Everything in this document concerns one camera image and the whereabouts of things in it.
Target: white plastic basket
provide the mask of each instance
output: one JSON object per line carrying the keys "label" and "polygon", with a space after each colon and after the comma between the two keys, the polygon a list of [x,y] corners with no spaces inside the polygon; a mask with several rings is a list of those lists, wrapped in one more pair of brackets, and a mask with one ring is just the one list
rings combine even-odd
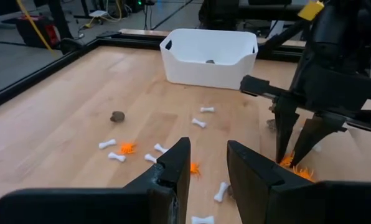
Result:
{"label": "white plastic basket", "polygon": [[176,29],[160,48],[169,82],[234,90],[258,53],[255,34],[221,30]]}

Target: wooden tabletop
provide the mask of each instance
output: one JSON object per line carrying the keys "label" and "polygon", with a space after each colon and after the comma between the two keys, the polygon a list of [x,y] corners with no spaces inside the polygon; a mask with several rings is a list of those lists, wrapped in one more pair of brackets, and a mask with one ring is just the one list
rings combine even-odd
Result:
{"label": "wooden tabletop", "polygon": [[[295,69],[294,63],[258,60],[253,75],[287,88]],[[151,166],[145,154],[160,156],[156,143],[169,148],[188,136],[202,177],[191,177],[187,222],[214,215],[218,224],[240,223],[231,198],[213,200],[228,181],[226,142],[237,140],[273,159],[270,105],[235,90],[169,83],[159,51],[99,47],[0,106],[0,197],[28,187],[121,187]],[[201,106],[216,112],[202,114]],[[110,121],[116,110],[124,111],[125,122]],[[295,130],[311,116],[300,113]],[[191,124],[192,118],[207,127]],[[118,146],[100,150],[98,143],[112,138],[136,143],[136,153],[124,163],[109,160]],[[332,134],[321,144],[322,152],[301,163],[314,169],[316,180],[371,180],[371,133]]]}

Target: black table frame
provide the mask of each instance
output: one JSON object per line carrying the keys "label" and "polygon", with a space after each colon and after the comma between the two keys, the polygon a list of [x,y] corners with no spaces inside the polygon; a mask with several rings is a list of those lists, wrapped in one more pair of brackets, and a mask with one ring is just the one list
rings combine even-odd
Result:
{"label": "black table frame", "polygon": [[[67,53],[52,63],[0,90],[0,105],[36,85],[43,79],[53,75],[55,72],[61,70],[99,46],[160,50],[159,44],[165,38],[166,37],[164,36],[158,35],[122,34],[120,32],[113,35],[101,35],[84,45],[82,48]],[[258,54],[257,57],[258,59],[264,60],[298,62],[303,50],[304,47],[282,45],[281,47],[274,49],[270,54]]]}

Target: white bin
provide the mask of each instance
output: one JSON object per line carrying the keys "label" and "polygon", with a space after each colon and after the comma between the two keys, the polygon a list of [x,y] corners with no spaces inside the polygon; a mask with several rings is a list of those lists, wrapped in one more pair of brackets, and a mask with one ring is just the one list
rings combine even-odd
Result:
{"label": "white bin", "polygon": [[160,48],[169,82],[234,90],[258,53],[255,34],[221,30],[176,29]]}

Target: yellow tag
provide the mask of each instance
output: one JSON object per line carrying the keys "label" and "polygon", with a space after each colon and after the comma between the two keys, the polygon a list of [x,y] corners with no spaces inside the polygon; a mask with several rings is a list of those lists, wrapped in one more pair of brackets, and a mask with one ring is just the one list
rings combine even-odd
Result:
{"label": "yellow tag", "polygon": [[305,7],[299,12],[298,16],[302,17],[305,20],[312,21],[315,16],[324,8],[324,4],[322,2],[313,2],[309,1],[305,5]]}

